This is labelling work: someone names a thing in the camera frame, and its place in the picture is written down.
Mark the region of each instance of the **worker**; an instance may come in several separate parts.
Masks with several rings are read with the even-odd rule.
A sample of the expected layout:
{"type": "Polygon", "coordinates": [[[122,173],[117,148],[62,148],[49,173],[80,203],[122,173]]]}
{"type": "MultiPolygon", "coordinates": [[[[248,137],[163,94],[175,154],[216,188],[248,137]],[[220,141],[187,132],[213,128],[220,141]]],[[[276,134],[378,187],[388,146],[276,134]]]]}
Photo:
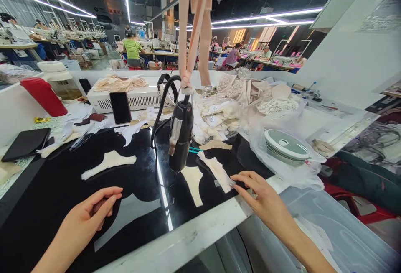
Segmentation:
{"type": "Polygon", "coordinates": [[[46,25],[44,25],[39,19],[36,19],[36,23],[35,23],[35,25],[33,26],[33,28],[41,28],[41,29],[44,29],[44,30],[48,30],[49,28],[46,26],[46,25]]]}
{"type": "Polygon", "coordinates": [[[127,53],[127,63],[129,66],[145,67],[145,61],[139,56],[139,53],[144,54],[145,50],[141,44],[135,40],[134,34],[131,31],[126,31],[126,39],[123,41],[123,51],[127,53]]]}
{"type": "Polygon", "coordinates": [[[270,57],[272,56],[272,51],[270,50],[270,47],[265,46],[263,48],[263,53],[259,56],[259,60],[270,60],[270,57]]]}
{"type": "Polygon", "coordinates": [[[228,53],[226,65],[229,65],[233,68],[236,68],[239,64],[238,59],[241,58],[241,54],[239,53],[239,48],[241,47],[241,43],[235,44],[234,48],[228,53]]]}
{"type": "MultiPolygon", "coordinates": [[[[260,175],[243,171],[231,176],[256,194],[254,199],[238,185],[234,189],[250,205],[262,222],[295,255],[309,273],[335,273],[312,240],[299,228],[276,191],[260,175]]],[[[113,205],[122,198],[121,187],[104,188],[76,205],[61,223],[53,241],[32,273],[64,273],[75,258],[103,227],[113,205]]]]}
{"type": "Polygon", "coordinates": [[[157,38],[157,34],[154,34],[153,37],[154,37],[154,39],[152,40],[153,48],[160,47],[160,41],[159,41],[159,39],[157,38]]]}
{"type": "Polygon", "coordinates": [[[13,24],[18,24],[15,18],[8,13],[0,13],[0,19],[2,22],[12,22],[13,24]]]}

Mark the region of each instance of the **purple shirt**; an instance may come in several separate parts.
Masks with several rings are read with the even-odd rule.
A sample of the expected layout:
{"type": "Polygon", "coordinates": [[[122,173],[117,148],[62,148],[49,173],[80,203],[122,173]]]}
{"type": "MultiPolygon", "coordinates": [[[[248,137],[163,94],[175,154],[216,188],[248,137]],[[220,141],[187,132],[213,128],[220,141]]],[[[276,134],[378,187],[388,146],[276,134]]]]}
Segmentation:
{"type": "Polygon", "coordinates": [[[227,62],[226,62],[227,64],[233,64],[233,63],[237,62],[237,58],[238,58],[236,55],[237,51],[238,51],[238,49],[234,48],[233,50],[231,50],[228,53],[227,62]]]}

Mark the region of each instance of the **woman in purple shirt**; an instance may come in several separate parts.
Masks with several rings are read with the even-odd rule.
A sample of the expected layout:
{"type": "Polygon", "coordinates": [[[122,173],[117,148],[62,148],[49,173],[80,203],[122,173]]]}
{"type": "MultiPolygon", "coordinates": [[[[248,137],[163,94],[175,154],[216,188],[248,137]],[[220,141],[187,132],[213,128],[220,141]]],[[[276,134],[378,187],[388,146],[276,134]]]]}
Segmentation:
{"type": "Polygon", "coordinates": [[[230,65],[233,68],[236,68],[238,65],[238,59],[241,58],[241,54],[238,52],[239,48],[241,47],[241,43],[237,43],[234,48],[229,52],[227,56],[226,65],[230,65]]]}

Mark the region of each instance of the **blue clip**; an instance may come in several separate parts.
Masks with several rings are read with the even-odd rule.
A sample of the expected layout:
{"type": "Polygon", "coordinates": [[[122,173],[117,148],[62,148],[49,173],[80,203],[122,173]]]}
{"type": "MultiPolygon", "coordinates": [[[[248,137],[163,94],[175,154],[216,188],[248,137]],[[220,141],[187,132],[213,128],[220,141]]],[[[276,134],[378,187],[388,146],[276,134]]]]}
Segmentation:
{"type": "Polygon", "coordinates": [[[191,153],[197,154],[197,153],[199,153],[200,151],[202,151],[202,150],[201,150],[201,149],[194,148],[194,147],[189,147],[189,152],[191,152],[191,153]]]}

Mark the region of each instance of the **tablet case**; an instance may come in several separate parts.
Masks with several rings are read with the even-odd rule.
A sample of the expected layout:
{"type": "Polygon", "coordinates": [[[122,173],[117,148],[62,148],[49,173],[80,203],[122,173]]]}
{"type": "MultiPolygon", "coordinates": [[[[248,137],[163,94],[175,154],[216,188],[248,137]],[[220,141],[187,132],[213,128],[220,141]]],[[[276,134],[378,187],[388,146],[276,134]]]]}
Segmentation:
{"type": "Polygon", "coordinates": [[[13,161],[35,155],[36,150],[45,147],[50,131],[50,128],[45,128],[20,132],[1,161],[13,161]]]}

